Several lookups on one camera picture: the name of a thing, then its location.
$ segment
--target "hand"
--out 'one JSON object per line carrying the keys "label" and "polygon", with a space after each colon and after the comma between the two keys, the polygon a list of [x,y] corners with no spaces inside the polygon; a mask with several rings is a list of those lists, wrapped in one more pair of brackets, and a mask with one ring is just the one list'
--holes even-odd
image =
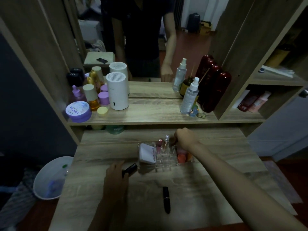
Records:
{"label": "hand", "polygon": [[162,82],[172,82],[173,72],[170,65],[164,63],[162,64],[160,68],[160,78]]}
{"label": "hand", "polygon": [[103,200],[115,205],[120,201],[128,188],[128,173],[122,178],[122,165],[124,161],[115,164],[113,163],[106,171],[104,188],[103,188]]}
{"label": "hand", "polygon": [[174,137],[175,140],[179,142],[180,147],[186,151],[189,151],[192,145],[200,143],[195,132],[187,128],[177,129],[174,133]]}
{"label": "hand", "polygon": [[127,72],[128,72],[128,81],[132,81],[133,80],[133,76],[132,76],[132,73],[129,69],[127,69]]}

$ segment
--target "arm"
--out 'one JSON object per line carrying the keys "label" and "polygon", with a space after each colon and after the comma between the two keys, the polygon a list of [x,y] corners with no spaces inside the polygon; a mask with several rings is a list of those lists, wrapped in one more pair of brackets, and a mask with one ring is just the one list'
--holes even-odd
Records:
{"label": "arm", "polygon": [[160,75],[162,82],[172,82],[173,72],[171,63],[176,47],[176,31],[173,13],[167,13],[163,17],[167,35],[166,56],[161,66]]}
{"label": "arm", "polygon": [[[115,53],[120,62],[126,63],[125,50],[124,50],[124,34],[122,22],[116,18],[112,18],[113,35],[115,38]],[[128,69],[128,80],[132,80],[132,74]]]}
{"label": "arm", "polygon": [[122,178],[121,163],[113,163],[106,171],[106,177],[103,188],[103,198],[98,204],[94,218],[88,228],[88,231],[105,231],[109,229],[110,222],[116,204],[120,201],[128,188],[128,173]]}
{"label": "arm", "polygon": [[252,230],[308,230],[264,190],[211,153],[194,132],[178,129],[175,137],[183,149],[202,163],[229,204]]}

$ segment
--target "pink lotion bottle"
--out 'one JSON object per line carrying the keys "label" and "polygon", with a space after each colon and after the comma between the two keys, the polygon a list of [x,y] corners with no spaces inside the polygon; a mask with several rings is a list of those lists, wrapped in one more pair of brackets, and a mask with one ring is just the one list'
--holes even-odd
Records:
{"label": "pink lotion bottle", "polygon": [[269,91],[265,91],[262,96],[260,96],[255,103],[248,109],[249,112],[255,113],[261,108],[261,106],[268,101],[268,97],[271,95]]}
{"label": "pink lotion bottle", "polygon": [[87,102],[86,96],[81,93],[80,89],[78,89],[75,85],[72,86],[73,94],[74,94],[74,101],[85,101]]}

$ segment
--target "clear acrylic organizer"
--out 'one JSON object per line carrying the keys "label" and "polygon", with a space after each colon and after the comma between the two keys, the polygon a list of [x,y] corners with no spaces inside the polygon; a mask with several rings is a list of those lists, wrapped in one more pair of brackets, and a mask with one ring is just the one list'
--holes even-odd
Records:
{"label": "clear acrylic organizer", "polygon": [[162,153],[161,147],[158,147],[156,142],[150,142],[150,143],[144,143],[144,144],[154,147],[155,154],[156,154],[155,164],[146,164],[146,163],[139,162],[140,169],[143,169],[145,171],[154,170],[154,169],[156,171],[158,170],[159,171],[169,171],[174,166],[181,166],[181,165],[186,165],[188,163],[194,162],[194,157],[192,157],[191,160],[188,162],[178,163],[177,154],[176,154],[176,148],[177,148],[176,145],[169,147],[167,151]]}

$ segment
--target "black t-shirt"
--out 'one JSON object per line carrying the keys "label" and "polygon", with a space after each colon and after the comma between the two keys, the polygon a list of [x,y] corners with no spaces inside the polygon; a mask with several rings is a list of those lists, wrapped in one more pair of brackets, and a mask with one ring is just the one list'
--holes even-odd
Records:
{"label": "black t-shirt", "polygon": [[140,10],[134,0],[109,0],[108,14],[122,21],[127,58],[152,60],[159,57],[161,17],[173,12],[172,0],[144,0]]}

